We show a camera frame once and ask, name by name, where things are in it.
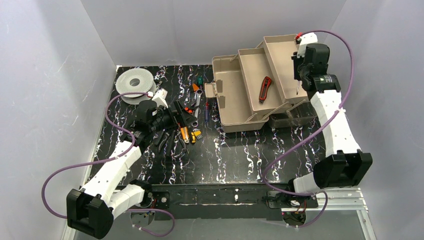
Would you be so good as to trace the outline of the yellow utility knife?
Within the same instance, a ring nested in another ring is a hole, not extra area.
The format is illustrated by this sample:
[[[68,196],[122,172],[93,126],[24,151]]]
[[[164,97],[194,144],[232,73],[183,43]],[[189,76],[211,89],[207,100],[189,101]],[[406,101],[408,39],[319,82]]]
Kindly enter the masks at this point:
[[[181,133],[181,137],[183,139],[183,141],[188,144],[190,142],[190,136],[189,136],[189,131],[188,131],[188,127],[184,126],[180,128],[180,133]]]

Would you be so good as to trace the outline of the yellow black long screwdriver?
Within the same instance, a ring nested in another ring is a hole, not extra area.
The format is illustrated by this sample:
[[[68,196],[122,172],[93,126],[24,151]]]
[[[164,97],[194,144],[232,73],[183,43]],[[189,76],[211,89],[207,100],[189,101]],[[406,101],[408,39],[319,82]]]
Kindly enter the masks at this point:
[[[298,96],[299,91],[300,91],[300,85],[301,85],[301,81],[297,81],[297,87],[296,87],[296,95]]]

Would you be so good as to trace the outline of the black handled cutters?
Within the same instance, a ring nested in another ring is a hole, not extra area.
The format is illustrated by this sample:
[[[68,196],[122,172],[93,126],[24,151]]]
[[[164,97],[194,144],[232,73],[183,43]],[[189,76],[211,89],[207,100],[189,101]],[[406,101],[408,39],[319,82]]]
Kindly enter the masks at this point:
[[[187,151],[187,144],[179,130],[162,131],[155,139],[153,146],[157,152],[174,158],[184,155]]]

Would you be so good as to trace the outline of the red and black utility knife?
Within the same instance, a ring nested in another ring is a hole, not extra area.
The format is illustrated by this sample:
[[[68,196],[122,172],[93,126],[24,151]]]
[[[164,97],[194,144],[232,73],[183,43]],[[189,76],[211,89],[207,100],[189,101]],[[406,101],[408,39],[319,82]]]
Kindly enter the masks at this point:
[[[268,90],[269,90],[272,82],[273,81],[269,76],[265,76],[264,79],[262,80],[260,92],[259,92],[259,97],[258,97],[258,101],[259,101],[260,104],[263,104],[264,101],[267,99]]]

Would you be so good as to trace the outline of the beige translucent plastic toolbox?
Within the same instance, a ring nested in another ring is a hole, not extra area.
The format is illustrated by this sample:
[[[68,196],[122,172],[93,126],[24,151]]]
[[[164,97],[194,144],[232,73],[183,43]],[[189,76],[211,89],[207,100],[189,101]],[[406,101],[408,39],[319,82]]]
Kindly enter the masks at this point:
[[[217,100],[225,133],[302,126],[316,118],[307,93],[294,79],[291,56],[298,51],[294,34],[265,36],[255,48],[212,58],[213,81],[205,83],[205,96]],[[272,84],[264,103],[259,94],[264,77]]]

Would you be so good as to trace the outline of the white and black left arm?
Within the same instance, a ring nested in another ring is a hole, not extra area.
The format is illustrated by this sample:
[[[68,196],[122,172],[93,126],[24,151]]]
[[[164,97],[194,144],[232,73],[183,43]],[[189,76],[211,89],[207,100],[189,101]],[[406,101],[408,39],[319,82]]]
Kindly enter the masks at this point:
[[[153,212],[158,200],[147,181],[133,180],[120,191],[116,188],[157,134],[166,131],[177,134],[196,121],[197,118],[177,100],[170,107],[153,100],[142,101],[124,126],[124,133],[110,156],[112,160],[106,162],[80,189],[72,189],[68,193],[67,225],[96,239],[103,239],[114,220],[133,206],[147,213]]]

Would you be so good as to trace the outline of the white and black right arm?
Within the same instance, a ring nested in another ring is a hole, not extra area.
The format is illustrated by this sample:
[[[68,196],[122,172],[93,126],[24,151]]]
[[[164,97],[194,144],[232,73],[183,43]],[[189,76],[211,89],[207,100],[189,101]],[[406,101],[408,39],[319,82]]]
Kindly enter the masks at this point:
[[[301,208],[320,190],[357,186],[373,163],[350,130],[339,81],[327,73],[329,58],[330,48],[322,43],[307,44],[301,57],[292,57],[295,79],[302,82],[323,128],[326,153],[311,173],[291,179],[284,192],[269,191],[263,199],[270,208]]]

